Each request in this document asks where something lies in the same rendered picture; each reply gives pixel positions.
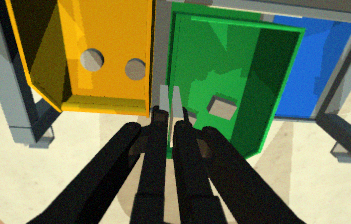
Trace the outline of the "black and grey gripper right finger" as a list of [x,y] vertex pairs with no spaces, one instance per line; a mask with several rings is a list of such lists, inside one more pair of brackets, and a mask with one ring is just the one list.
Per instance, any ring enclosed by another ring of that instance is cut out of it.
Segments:
[[228,224],[209,179],[237,224],[307,224],[218,129],[193,128],[179,86],[173,87],[169,131],[181,224]]

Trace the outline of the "yellow bin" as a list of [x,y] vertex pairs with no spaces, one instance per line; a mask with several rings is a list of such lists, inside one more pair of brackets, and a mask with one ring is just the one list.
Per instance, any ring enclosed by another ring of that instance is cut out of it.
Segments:
[[[150,117],[156,0],[5,1],[27,83],[57,111]],[[95,72],[80,62],[89,48],[104,56]],[[132,58],[141,80],[125,73]]]

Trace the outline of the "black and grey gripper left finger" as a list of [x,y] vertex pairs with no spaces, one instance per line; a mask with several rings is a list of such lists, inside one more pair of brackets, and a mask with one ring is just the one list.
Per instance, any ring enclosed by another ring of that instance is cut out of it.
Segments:
[[164,224],[169,121],[168,85],[160,85],[151,123],[125,123],[47,208],[25,224],[99,224],[141,153],[129,224]]

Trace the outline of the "dark grey metal shelf rack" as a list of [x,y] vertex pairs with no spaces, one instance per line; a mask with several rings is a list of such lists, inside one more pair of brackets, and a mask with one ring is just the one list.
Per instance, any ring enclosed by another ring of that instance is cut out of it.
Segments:
[[[173,11],[306,28],[273,121],[316,123],[336,141],[330,154],[351,164],[351,124],[337,115],[351,92],[351,0],[156,0],[150,113],[159,106],[160,85],[167,84]],[[62,112],[43,97],[35,105],[5,0],[0,104],[14,143],[49,148],[52,124]]]

